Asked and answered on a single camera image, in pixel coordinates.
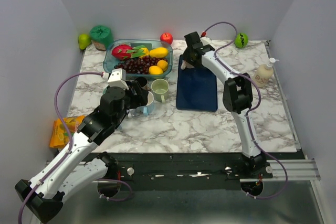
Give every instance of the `mug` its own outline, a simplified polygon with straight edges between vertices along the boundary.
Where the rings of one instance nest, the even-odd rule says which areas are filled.
[[[135,81],[137,81],[139,83],[139,85],[142,89],[149,90],[147,88],[148,81],[145,77],[138,77],[138,78],[135,79]]]
[[[154,105],[154,95],[152,92],[148,91],[147,96],[147,105],[137,107],[136,109],[129,112],[129,118],[136,115],[137,112],[142,112],[145,116],[148,116],[150,113],[153,112],[155,105]]]
[[[154,99],[156,101],[166,103],[166,100],[169,96],[168,94],[169,83],[166,80],[157,79],[153,81],[151,88],[154,95]]]

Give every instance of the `lemon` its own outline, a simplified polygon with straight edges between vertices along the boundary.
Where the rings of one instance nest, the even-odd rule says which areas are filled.
[[[159,60],[158,63],[156,64],[159,68],[161,68],[164,71],[167,70],[168,68],[168,62],[166,62],[165,60]]]
[[[163,70],[158,66],[151,66],[149,68],[149,74],[162,74]]]

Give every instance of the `orange snack bag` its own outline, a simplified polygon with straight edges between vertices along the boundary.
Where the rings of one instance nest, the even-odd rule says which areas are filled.
[[[81,124],[84,115],[74,116],[72,118],[63,118],[65,123],[70,129],[70,132],[74,134],[77,131],[78,126]],[[69,143],[69,136],[67,131],[65,130],[60,119],[57,119],[54,122],[54,130],[52,131],[52,136],[50,140],[49,146],[51,148],[64,148]]]

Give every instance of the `white wall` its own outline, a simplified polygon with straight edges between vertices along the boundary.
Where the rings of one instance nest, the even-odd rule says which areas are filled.
[[[295,0],[279,25],[271,53],[303,150],[315,158],[336,209],[336,0]]]
[[[62,0],[79,32],[96,24],[117,38],[175,38],[230,21],[252,39],[270,39],[293,0]],[[231,38],[232,29],[216,27],[212,38]]]
[[[13,224],[20,208],[14,186],[51,157],[54,92],[78,70],[81,55],[61,0],[0,0],[0,6],[0,222]],[[64,115],[72,89],[59,99]]]

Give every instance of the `black metal frame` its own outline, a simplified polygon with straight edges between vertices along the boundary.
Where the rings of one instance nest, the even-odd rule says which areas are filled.
[[[88,155],[88,162],[96,157]],[[118,161],[122,180],[134,191],[147,190],[241,190],[240,179],[251,176],[240,174],[243,163],[241,153],[109,153]],[[278,159],[304,159],[301,150],[296,153],[272,153]],[[134,174],[127,169],[132,167]],[[264,178],[272,174],[262,172]]]

